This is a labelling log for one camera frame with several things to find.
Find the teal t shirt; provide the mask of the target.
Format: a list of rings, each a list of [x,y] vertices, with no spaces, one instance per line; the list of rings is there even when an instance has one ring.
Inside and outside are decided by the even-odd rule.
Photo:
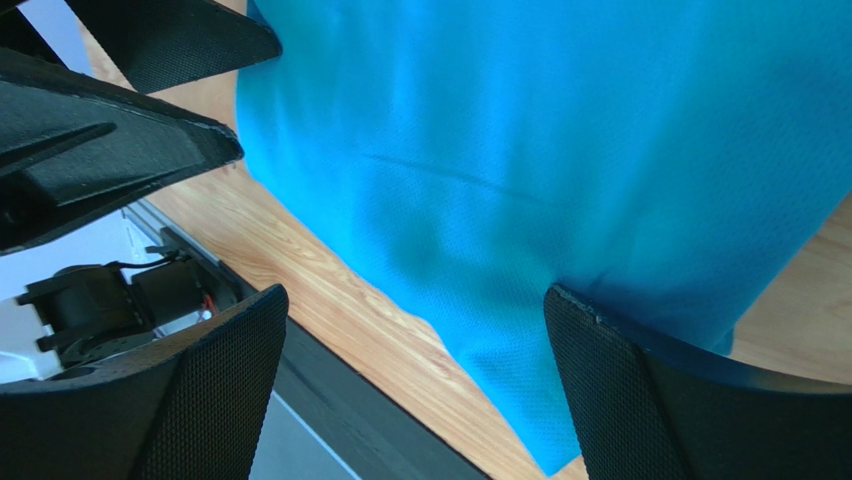
[[[847,1],[251,1],[252,176],[553,475],[548,287],[727,353],[851,188]]]

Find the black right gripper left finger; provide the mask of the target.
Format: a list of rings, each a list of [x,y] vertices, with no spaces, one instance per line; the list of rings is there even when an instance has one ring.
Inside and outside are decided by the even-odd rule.
[[[245,479],[286,337],[275,285],[58,379],[1,388],[5,479]]]

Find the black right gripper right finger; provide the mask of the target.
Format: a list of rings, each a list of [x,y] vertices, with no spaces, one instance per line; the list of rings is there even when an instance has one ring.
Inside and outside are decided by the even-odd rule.
[[[551,347],[592,479],[847,479],[851,389],[741,363],[559,285]]]

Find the black cloth strip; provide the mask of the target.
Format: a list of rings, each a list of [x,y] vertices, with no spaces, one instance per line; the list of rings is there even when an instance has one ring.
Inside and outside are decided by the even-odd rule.
[[[292,319],[275,392],[361,479],[487,479]]]

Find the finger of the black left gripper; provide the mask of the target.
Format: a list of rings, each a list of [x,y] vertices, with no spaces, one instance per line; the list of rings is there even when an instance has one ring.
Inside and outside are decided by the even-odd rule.
[[[1,51],[1,253],[44,245],[240,159],[227,126]]]
[[[274,32],[217,1],[68,3],[139,93],[150,94],[270,60]]]

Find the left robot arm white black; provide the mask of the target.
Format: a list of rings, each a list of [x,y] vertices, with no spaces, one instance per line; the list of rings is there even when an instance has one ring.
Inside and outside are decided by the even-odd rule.
[[[73,1],[126,78],[67,67],[24,16],[1,5],[1,252],[46,245],[164,187],[243,155],[226,125],[159,91],[277,57],[266,26],[216,1]],[[1,304],[1,379],[59,378],[133,349],[180,318],[217,314],[237,287],[168,240],[148,263],[65,267]]]

